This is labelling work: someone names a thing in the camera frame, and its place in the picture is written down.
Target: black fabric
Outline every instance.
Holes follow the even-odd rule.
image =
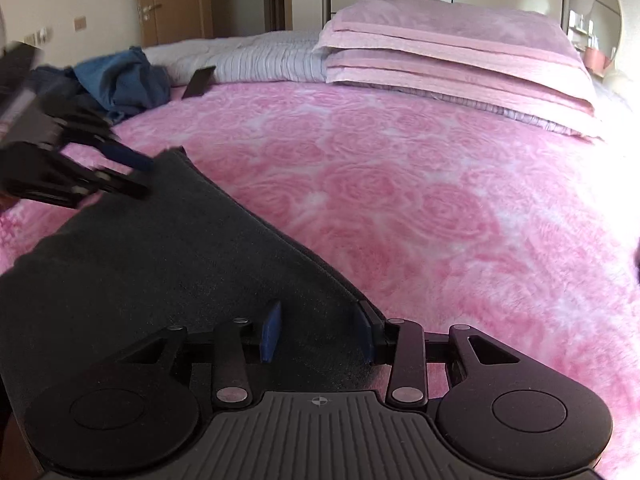
[[[353,389],[371,368],[351,331],[363,296],[239,206],[183,152],[161,153],[144,201],[105,196],[0,278],[0,372],[18,420],[44,388],[171,324],[210,330],[283,302],[265,388]]]
[[[26,84],[36,95],[46,98],[53,95],[91,110],[100,117],[107,117],[100,103],[80,84],[72,67],[56,68],[42,65],[31,70]]]

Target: blue garment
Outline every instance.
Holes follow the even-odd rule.
[[[169,102],[171,84],[166,70],[151,66],[138,46],[83,61],[76,65],[74,73],[107,110],[112,124]]]

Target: pink pillowcase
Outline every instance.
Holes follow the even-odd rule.
[[[414,88],[510,108],[598,136],[593,106],[561,92],[499,72],[393,50],[353,49],[326,60],[327,82]]]
[[[535,12],[440,0],[361,0],[327,23],[322,46],[419,54],[596,103],[591,78],[568,38],[557,23]]]

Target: black phone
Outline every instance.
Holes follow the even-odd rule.
[[[203,95],[209,88],[209,81],[211,80],[211,76],[213,76],[213,71],[215,69],[215,66],[207,66],[197,69],[193,73],[193,76],[191,76],[191,80],[189,81],[184,94],[182,94],[182,98],[187,99],[189,97],[199,97]]]

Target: fuzzy pink blanket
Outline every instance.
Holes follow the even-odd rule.
[[[149,154],[183,145],[389,317],[474,325],[590,387],[614,417],[600,473],[640,477],[629,152],[418,96],[294,83],[215,86],[117,132]],[[0,271],[73,214],[22,201],[2,216]]]

